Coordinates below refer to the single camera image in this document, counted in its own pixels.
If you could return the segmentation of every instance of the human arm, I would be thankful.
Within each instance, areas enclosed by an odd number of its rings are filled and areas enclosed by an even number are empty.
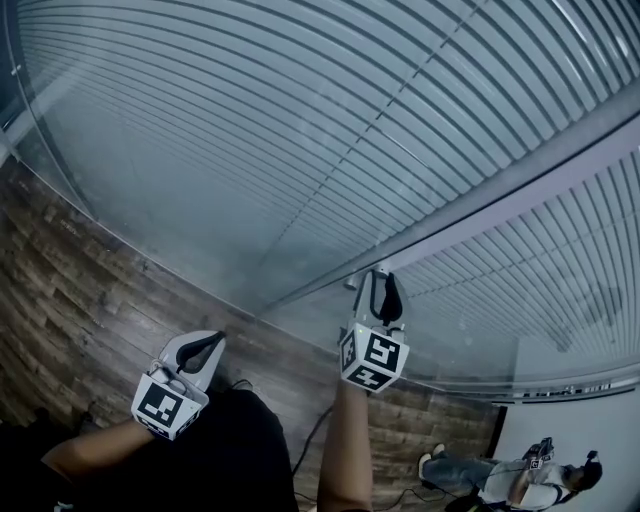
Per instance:
[[[529,475],[531,473],[528,468],[529,461],[527,460],[527,464],[511,484],[511,488],[509,489],[509,502],[512,505],[520,505],[522,503],[522,500],[524,499],[524,495],[527,493],[530,482]]]
[[[338,383],[320,469],[318,512],[372,510],[368,409],[365,391]]]
[[[64,441],[42,457],[42,462],[70,482],[122,462],[151,442],[153,435],[134,420]]]

